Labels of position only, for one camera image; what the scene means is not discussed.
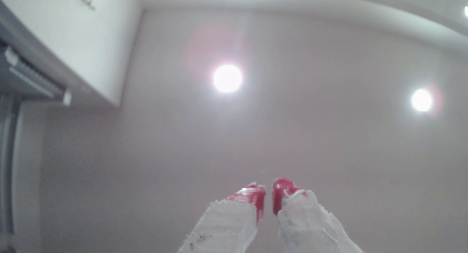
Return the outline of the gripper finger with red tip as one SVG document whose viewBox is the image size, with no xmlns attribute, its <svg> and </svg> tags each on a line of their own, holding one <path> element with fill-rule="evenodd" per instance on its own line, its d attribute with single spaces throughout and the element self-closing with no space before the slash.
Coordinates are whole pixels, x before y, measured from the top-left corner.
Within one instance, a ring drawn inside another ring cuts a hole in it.
<svg viewBox="0 0 468 253">
<path fill-rule="evenodd" d="M 209 204 L 179 253 L 245 253 L 264 215 L 264 185 L 251 183 Z"/>
<path fill-rule="evenodd" d="M 317 200 L 287 178 L 273 182 L 273 213 L 287 253 L 362 253 L 342 224 Z"/>
</svg>

